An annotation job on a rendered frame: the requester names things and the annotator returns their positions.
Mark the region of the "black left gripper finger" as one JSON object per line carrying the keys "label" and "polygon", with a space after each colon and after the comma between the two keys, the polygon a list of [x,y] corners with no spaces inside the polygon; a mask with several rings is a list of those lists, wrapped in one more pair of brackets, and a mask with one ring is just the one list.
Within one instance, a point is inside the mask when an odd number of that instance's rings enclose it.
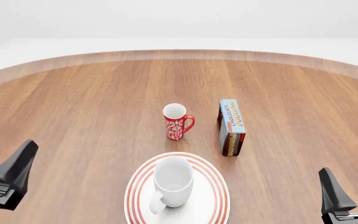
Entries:
{"label": "black left gripper finger", "polygon": [[28,139],[0,164],[0,184],[9,186],[19,194],[26,194],[30,168],[38,148],[35,141]]}

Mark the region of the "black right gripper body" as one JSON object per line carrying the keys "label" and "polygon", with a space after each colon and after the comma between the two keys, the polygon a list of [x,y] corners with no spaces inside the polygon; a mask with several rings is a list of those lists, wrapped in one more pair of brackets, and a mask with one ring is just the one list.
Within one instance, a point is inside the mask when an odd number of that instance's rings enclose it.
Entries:
{"label": "black right gripper body", "polygon": [[323,212],[321,218],[324,224],[358,224],[358,213]]}

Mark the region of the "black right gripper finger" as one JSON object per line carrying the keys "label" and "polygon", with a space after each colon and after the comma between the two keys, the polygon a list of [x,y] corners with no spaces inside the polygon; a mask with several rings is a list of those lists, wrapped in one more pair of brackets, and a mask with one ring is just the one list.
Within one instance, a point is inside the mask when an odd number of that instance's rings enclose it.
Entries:
{"label": "black right gripper finger", "polygon": [[318,175],[322,190],[322,214],[349,212],[357,207],[357,204],[345,193],[328,167],[322,168]]}

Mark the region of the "chocolate pudding box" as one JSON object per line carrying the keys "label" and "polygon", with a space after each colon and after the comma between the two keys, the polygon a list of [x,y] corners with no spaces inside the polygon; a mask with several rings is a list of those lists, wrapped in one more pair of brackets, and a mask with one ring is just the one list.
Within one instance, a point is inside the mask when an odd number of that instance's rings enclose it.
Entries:
{"label": "chocolate pudding box", "polygon": [[220,100],[217,125],[222,155],[238,156],[246,136],[246,129],[237,100]]}

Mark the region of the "white plate with red rings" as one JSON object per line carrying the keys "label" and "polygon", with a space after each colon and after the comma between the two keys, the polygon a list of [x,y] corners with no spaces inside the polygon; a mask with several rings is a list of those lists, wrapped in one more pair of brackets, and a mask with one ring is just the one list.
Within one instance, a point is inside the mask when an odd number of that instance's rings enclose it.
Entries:
{"label": "white plate with red rings", "polygon": [[[184,205],[165,207],[153,214],[152,199],[162,193],[154,181],[155,166],[172,156],[192,165],[193,188]],[[150,158],[133,173],[124,194],[127,224],[226,224],[230,206],[229,189],[221,173],[204,158],[187,152],[167,152]]]}

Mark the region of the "white mug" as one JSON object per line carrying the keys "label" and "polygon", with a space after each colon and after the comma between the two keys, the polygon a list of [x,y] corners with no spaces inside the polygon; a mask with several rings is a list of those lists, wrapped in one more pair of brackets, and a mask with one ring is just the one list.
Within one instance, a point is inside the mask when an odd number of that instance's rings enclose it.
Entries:
{"label": "white mug", "polygon": [[154,169],[155,193],[150,201],[150,211],[158,215],[164,208],[177,208],[186,203],[193,190],[194,169],[180,156],[160,160]]}

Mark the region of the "red patterned tall mug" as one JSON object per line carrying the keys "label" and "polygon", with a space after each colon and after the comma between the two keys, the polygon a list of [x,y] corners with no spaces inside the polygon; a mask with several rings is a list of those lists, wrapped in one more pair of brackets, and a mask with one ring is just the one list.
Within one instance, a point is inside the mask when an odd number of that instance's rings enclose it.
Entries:
{"label": "red patterned tall mug", "polygon": [[168,104],[163,108],[167,138],[180,140],[195,124],[195,117],[186,114],[186,108],[178,103]]}

